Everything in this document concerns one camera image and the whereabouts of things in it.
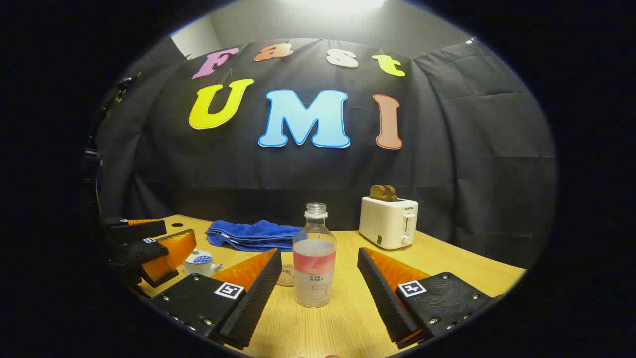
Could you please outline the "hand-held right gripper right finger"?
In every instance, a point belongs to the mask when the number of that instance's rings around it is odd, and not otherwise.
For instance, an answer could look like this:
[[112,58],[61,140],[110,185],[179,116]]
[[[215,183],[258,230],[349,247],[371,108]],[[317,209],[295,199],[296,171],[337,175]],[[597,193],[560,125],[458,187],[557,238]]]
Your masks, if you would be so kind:
[[445,335],[502,299],[451,272],[429,275],[370,248],[359,249],[357,267],[400,349]]

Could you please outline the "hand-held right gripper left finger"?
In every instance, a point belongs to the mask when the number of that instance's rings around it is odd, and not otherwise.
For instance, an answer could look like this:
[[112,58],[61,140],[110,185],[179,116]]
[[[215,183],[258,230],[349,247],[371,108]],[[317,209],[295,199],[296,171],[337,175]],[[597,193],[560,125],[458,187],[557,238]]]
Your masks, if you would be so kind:
[[274,248],[212,277],[190,274],[150,303],[198,335],[241,350],[250,344],[281,271]]

